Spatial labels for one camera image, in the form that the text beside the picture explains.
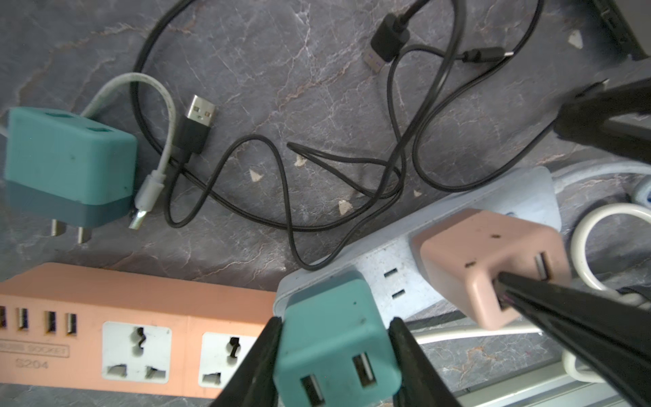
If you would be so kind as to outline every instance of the white cable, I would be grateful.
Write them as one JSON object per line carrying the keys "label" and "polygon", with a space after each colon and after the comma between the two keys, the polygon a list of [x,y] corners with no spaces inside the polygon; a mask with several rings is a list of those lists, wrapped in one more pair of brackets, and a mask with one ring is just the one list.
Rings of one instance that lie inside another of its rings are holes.
{"label": "white cable", "polygon": [[[616,214],[633,215],[637,218],[647,221],[648,223],[651,223],[651,210],[645,208],[644,206],[636,204],[616,203],[604,205],[593,210],[583,219],[581,219],[579,225],[576,227],[576,229],[574,229],[572,241],[570,242],[570,256],[572,258],[572,263],[574,264],[574,268],[579,274],[579,277],[586,285],[588,285],[588,287],[603,292],[605,296],[612,298],[615,301],[634,307],[640,307],[642,309],[649,309],[651,303],[649,303],[646,298],[636,293],[625,295],[619,294],[616,290],[605,286],[601,281],[599,281],[597,277],[594,276],[592,270],[590,270],[590,266],[588,265],[588,260],[585,256],[585,247],[588,242],[588,235],[590,234],[590,231],[603,218]],[[568,350],[563,350],[562,362],[567,374],[576,380],[590,383],[605,382],[601,376],[593,371],[578,370],[576,368],[576,356],[574,356]]]}
{"label": "white cable", "polygon": [[576,356],[568,350],[563,350],[561,360],[563,369],[569,377],[580,382],[605,383],[606,381],[593,371],[580,371],[576,368]]}
{"label": "white cable", "polygon": [[170,155],[172,154],[172,141],[174,140],[174,134],[176,133],[176,106],[174,105],[174,100],[172,95],[169,94],[169,91],[160,83],[158,80],[153,77],[138,72],[128,72],[126,74],[118,75],[108,81],[100,90],[97,92],[95,97],[90,101],[88,106],[81,112],[81,116],[92,118],[99,112],[103,105],[106,104],[107,99],[115,92],[117,88],[122,85],[128,85],[131,82],[142,82],[147,85],[151,85],[156,89],[163,100],[165,100],[165,105],[167,106],[167,138],[165,140],[165,146],[163,147],[163,152],[161,153],[161,159],[158,162],[158,172],[165,174],[167,168],[167,163],[169,162]]}
{"label": "white cable", "polygon": [[[651,165],[637,161],[612,162],[609,159],[585,161],[555,172],[553,174],[554,191],[560,193],[568,185],[574,184],[575,182],[594,178],[596,176],[617,173],[651,175]],[[643,179],[640,184],[638,184],[631,198],[634,203],[651,208],[651,203],[648,200],[648,193],[651,191],[651,180],[648,180],[647,178]]]}
{"label": "white cable", "polygon": [[515,335],[518,333],[541,333],[542,330],[530,322],[517,322],[499,330],[489,331],[477,325],[454,326],[425,332],[414,333],[413,337],[419,344],[449,341],[451,339],[476,338],[499,335]]}
{"label": "white cable", "polygon": [[172,142],[174,141],[174,135],[176,133],[176,106],[174,106],[172,96],[162,83],[151,76],[140,74],[138,72],[128,72],[127,74],[116,76],[108,81],[106,85],[97,92],[83,112],[81,112],[81,116],[88,118],[95,116],[115,89],[131,82],[143,82],[151,85],[163,96],[165,105],[167,106],[167,118],[169,121],[167,123],[167,138],[165,140],[163,152],[161,153],[161,159],[158,162],[158,168],[147,175],[145,182],[143,182],[143,185],[141,185],[135,196],[135,207],[138,209],[138,213],[133,218],[129,228],[138,229],[143,222],[143,218],[147,215],[147,212],[150,212],[153,209],[164,188],[165,170],[170,155],[172,154]]}
{"label": "white cable", "polygon": [[587,214],[581,221],[579,225],[574,229],[572,235],[572,241],[570,244],[570,256],[572,258],[572,263],[576,272],[579,274],[579,277],[591,288],[596,290],[610,290],[615,291],[611,288],[606,287],[601,281],[597,280],[597,277],[594,276],[588,265],[588,260],[585,256],[585,246],[588,242],[588,235],[592,228],[602,220],[610,215],[615,214],[627,214],[633,215],[637,218],[643,219],[651,223],[651,210],[636,204],[629,203],[616,203],[602,206],[597,208]]}

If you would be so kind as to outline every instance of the coiled white cable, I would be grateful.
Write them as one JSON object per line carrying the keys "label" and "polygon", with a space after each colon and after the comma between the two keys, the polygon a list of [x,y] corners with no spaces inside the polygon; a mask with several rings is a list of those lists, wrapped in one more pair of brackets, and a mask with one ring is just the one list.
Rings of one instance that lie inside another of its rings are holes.
{"label": "coiled white cable", "polygon": [[[622,302],[634,307],[649,309],[651,303],[640,294],[619,294],[616,290],[605,286],[597,279],[590,270],[588,260],[585,255],[585,248],[588,242],[588,235],[594,226],[603,218],[611,215],[626,214],[632,215],[648,223],[651,223],[651,210],[636,204],[630,203],[616,203],[604,205],[587,214],[577,225],[572,235],[570,243],[570,256],[576,272],[583,282],[590,288],[595,290],[604,291],[608,297],[615,301]],[[580,382],[591,383],[604,383],[605,380],[593,371],[580,371],[576,367],[576,356],[568,350],[563,350],[562,353],[563,367],[568,375]]]}

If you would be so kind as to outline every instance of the power strip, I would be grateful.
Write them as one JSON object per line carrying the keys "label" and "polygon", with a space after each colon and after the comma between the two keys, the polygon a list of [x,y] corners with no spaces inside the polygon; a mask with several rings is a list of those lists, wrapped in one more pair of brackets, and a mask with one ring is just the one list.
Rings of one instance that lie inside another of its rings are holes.
{"label": "power strip", "polygon": [[498,214],[561,229],[561,214],[549,170],[545,167],[509,171],[490,184],[436,201],[355,243],[346,246],[327,267],[300,269],[278,286],[273,311],[283,316],[290,297],[348,270],[364,275],[386,327],[395,316],[408,318],[443,299],[425,281],[413,256],[411,239],[435,223],[464,209]]}
{"label": "power strip", "polygon": [[274,298],[46,263],[0,283],[0,382],[214,399]]}

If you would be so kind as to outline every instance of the power strip label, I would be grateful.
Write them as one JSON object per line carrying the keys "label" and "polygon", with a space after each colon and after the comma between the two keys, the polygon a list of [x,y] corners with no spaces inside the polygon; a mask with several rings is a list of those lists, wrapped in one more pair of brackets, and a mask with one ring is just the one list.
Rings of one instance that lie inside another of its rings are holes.
{"label": "power strip label", "polygon": [[55,358],[69,358],[70,347],[51,343],[8,341],[0,339],[0,352],[9,354],[53,356]]}

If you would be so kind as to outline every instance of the teal usb charger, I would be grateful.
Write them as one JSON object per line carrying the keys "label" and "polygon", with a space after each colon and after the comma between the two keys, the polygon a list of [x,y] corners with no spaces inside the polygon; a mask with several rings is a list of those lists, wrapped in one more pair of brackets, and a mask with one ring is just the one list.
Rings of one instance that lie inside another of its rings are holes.
{"label": "teal usb charger", "polygon": [[283,319],[273,381],[286,407],[362,407],[400,389],[391,340],[359,272],[296,293]]}
{"label": "teal usb charger", "polygon": [[9,113],[9,206],[52,219],[52,235],[90,230],[125,216],[132,205],[137,140],[118,129],[56,109]]}

